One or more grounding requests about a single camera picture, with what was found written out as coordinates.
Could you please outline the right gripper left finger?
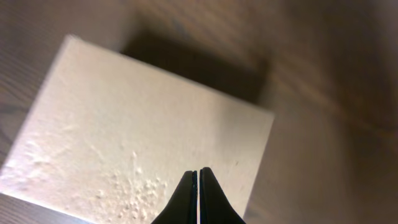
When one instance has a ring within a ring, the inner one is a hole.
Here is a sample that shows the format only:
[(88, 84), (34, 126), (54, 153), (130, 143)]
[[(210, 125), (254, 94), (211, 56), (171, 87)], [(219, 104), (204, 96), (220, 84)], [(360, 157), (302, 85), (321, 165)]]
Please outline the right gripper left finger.
[(152, 224), (197, 224), (197, 171), (186, 171)]

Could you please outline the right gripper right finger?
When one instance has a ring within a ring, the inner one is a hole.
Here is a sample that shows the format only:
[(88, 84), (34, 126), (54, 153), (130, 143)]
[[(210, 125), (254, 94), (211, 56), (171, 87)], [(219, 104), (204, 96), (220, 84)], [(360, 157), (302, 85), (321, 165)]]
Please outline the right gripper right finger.
[(246, 224), (236, 213), (209, 167), (200, 170), (200, 223)]

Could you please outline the cardboard box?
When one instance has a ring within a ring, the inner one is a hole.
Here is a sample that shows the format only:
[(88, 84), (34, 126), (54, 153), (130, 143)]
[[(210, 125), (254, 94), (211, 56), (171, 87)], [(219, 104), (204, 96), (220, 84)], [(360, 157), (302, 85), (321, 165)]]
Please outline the cardboard box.
[(209, 167), (243, 215), (272, 113), (67, 36), (1, 170), (1, 192), (95, 223), (150, 223)]

